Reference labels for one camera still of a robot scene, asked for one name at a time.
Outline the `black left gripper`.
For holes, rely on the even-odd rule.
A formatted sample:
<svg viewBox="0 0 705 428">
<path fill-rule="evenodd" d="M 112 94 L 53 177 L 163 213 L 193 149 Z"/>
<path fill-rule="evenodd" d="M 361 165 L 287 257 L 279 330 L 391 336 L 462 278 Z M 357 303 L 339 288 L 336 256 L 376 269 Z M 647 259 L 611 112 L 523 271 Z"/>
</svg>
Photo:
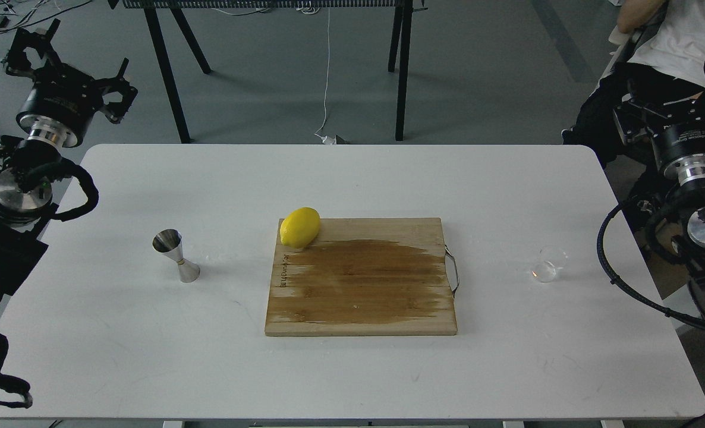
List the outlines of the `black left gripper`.
<svg viewBox="0 0 705 428">
<path fill-rule="evenodd" d="M 95 79 L 73 66 L 62 68 L 62 61 L 52 46 L 60 25 L 54 19 L 48 29 L 29 32 L 16 30 L 12 45 L 1 63 L 5 74 L 29 77 L 33 82 L 16 120 L 27 133 L 28 140 L 50 144 L 53 148 L 75 148 L 84 142 L 97 111 L 111 124 L 119 124 L 126 116 L 138 90 L 125 78 L 130 60 L 122 59 L 116 76 Z M 31 49 L 41 60 L 33 68 L 27 57 Z M 107 95 L 119 94 L 119 101 L 105 101 Z"/>
</svg>

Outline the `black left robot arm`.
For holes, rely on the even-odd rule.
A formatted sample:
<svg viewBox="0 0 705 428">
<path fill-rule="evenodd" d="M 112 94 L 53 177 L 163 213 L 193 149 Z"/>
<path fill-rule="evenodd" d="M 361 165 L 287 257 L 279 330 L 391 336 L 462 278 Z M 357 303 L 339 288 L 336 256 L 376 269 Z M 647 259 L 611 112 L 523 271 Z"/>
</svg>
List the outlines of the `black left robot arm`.
<svg viewBox="0 0 705 428">
<path fill-rule="evenodd" d="M 63 62 L 52 46 L 60 21 L 46 30 L 20 28 L 2 60 L 7 75 L 33 87 L 16 121 L 23 138 L 0 133 L 0 301 L 26 281 L 48 247 L 38 239 L 52 220 L 70 221 L 97 207 L 91 175 L 60 155 L 82 144 L 95 114 L 119 124 L 138 90 L 125 78 L 94 78 Z"/>
</svg>

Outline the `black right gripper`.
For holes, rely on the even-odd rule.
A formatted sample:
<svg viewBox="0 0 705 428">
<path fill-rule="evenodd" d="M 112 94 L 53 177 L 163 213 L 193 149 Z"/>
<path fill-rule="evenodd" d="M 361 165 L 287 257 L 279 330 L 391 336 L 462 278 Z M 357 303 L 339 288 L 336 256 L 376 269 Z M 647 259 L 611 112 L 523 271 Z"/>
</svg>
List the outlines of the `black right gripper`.
<svg viewBox="0 0 705 428">
<path fill-rule="evenodd" d="M 654 97 L 636 77 L 627 78 L 626 94 L 613 108 L 613 118 L 622 146 L 651 141 L 646 106 Z M 652 136 L 656 169 L 666 179 L 705 178 L 705 89 L 700 99 L 668 105 L 669 113 L 659 132 Z"/>
</svg>

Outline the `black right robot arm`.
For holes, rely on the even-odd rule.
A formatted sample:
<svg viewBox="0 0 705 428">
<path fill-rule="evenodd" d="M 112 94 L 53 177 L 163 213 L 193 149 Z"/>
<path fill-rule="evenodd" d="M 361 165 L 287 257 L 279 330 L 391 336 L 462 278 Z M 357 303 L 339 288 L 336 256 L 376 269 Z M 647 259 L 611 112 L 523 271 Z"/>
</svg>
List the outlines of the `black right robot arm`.
<svg viewBox="0 0 705 428">
<path fill-rule="evenodd" d="M 630 287 L 613 270 L 603 248 L 605 231 L 627 203 L 612 209 L 597 234 L 597 257 L 611 284 L 666 317 L 705 331 L 705 89 L 695 99 L 654 105 L 630 96 L 614 109 L 616 127 L 629 156 L 648 166 L 673 187 L 667 193 L 649 192 L 635 196 L 641 208 L 650 212 L 643 228 L 653 254 L 688 271 L 688 291 L 698 316 L 684 314 L 656 304 Z"/>
</svg>

